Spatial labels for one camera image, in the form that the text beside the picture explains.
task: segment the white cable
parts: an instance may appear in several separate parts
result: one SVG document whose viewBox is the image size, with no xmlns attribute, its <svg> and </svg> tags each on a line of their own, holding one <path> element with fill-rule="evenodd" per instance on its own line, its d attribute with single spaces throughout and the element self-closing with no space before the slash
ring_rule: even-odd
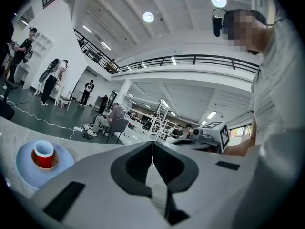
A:
<svg viewBox="0 0 305 229">
<path fill-rule="evenodd" d="M 16 105 L 15 105 L 12 101 L 6 101 L 6 102 L 7 102 L 7 103 L 12 103 L 12 104 L 14 105 L 14 107 L 15 107 L 16 109 L 19 109 L 21 112 L 27 113 L 29 116 L 34 116 L 38 121 L 41 120 L 41 121 L 46 122 L 46 123 L 49 124 L 49 125 L 55 125 L 55 126 L 57 126 L 57 127 L 59 127 L 59 128 L 62 128 L 62 129 L 69 129 L 69 130 L 73 131 L 73 134 L 72 134 L 71 136 L 74 135 L 74 130 L 71 129 L 71 128 L 68 128 L 68 127 L 61 127 L 61 126 L 59 126 L 59 125 L 57 125 L 57 124 L 50 124 L 50 123 L 47 122 L 46 120 L 38 119 L 36 115 L 30 114 L 29 112 L 23 111 L 22 109 L 16 107 Z"/>
</svg>

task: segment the gray floor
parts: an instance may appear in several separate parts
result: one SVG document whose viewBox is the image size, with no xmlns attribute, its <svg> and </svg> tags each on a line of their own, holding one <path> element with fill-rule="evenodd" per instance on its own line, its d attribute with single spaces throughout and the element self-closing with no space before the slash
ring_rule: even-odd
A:
<svg viewBox="0 0 305 229">
<path fill-rule="evenodd" d="M 33 96 L 34 91 L 32 89 L 22 90 L 22 85 L 19 88 L 11 90 L 9 94 L 8 101 L 14 102 L 14 104 L 19 104 L 17 107 L 23 111 L 30 113 L 31 115 L 36 115 L 38 119 L 46 120 L 51 124 L 56 124 L 61 127 L 67 127 L 73 129 L 75 126 L 81 126 L 82 123 L 91 122 L 94 117 L 87 116 L 96 116 L 97 112 L 90 106 L 80 106 L 78 102 L 75 100 L 72 101 L 69 110 L 67 107 L 60 109 L 59 107 L 54 106 L 54 100 L 48 99 L 48 106 L 42 106 L 41 102 L 41 94 L 37 96 Z M 26 128 L 32 129 L 34 131 L 38 131 L 44 134 L 57 136 L 65 139 L 69 139 L 69 137 L 73 134 L 72 130 L 58 128 L 55 125 L 49 125 L 44 121 L 38 121 L 34 116 L 29 116 L 27 113 L 21 112 L 19 109 L 14 108 L 15 115 L 11 119 L 12 122 L 24 126 Z M 82 141 L 82 142 L 93 142 L 93 143 L 106 143 L 107 137 L 102 135 L 102 132 L 99 132 L 97 137 L 92 140 L 87 140 L 82 137 L 82 133 L 79 131 L 75 131 L 74 135 L 71 137 L 71 140 Z M 117 137 L 114 135 L 112 138 L 109 138 L 109 144 L 115 144 L 117 141 Z"/>
</svg>

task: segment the man sitting in chair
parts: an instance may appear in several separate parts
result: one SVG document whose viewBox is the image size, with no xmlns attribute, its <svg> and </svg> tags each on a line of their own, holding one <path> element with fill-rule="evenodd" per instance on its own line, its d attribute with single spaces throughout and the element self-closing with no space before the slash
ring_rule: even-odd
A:
<svg viewBox="0 0 305 229">
<path fill-rule="evenodd" d="M 94 124 L 93 124 L 93 130 L 88 130 L 88 134 L 91 136 L 96 136 L 96 133 L 99 131 L 99 126 L 103 125 L 105 127 L 111 127 L 111 123 L 112 121 L 118 120 L 118 119 L 122 119 L 125 116 L 125 112 L 119 107 L 118 103 L 113 103 L 112 105 L 112 111 L 111 113 L 107 116 L 105 115 L 98 115 L 95 118 Z"/>
</svg>

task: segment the power strip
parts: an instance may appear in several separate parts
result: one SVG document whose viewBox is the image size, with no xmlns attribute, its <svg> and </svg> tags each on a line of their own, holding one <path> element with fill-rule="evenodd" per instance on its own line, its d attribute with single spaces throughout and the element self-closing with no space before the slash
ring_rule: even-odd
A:
<svg viewBox="0 0 305 229">
<path fill-rule="evenodd" d="M 74 127 L 74 130 L 75 130 L 75 131 L 83 132 L 84 129 L 82 129 L 81 127 L 75 126 L 75 127 Z"/>
</svg>

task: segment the gray chair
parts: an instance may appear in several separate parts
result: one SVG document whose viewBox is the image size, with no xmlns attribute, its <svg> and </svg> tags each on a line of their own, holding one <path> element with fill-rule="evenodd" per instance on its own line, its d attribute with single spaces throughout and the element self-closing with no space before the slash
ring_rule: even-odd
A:
<svg viewBox="0 0 305 229">
<path fill-rule="evenodd" d="M 110 137 L 110 135 L 111 135 L 111 132 L 113 132 L 112 137 L 113 137 L 113 135 L 114 135 L 115 132 L 119 132 L 120 135 L 119 135 L 119 137 L 118 137 L 118 140 L 116 141 L 116 143 L 118 143 L 118 141 L 119 141 L 119 139 L 120 139 L 120 137 L 121 137 L 121 134 L 122 134 L 122 132 L 125 131 L 126 126 L 128 125 L 128 123 L 129 123 L 129 121 L 126 120 L 126 119 L 118 119 L 118 120 L 114 120 L 114 121 L 112 122 L 112 126 L 111 126 L 111 127 L 106 127 L 103 136 L 105 136 L 105 133 L 107 132 L 107 129 L 110 130 L 106 143 L 108 143 L 108 141 L 109 141 L 109 137 Z"/>
</svg>

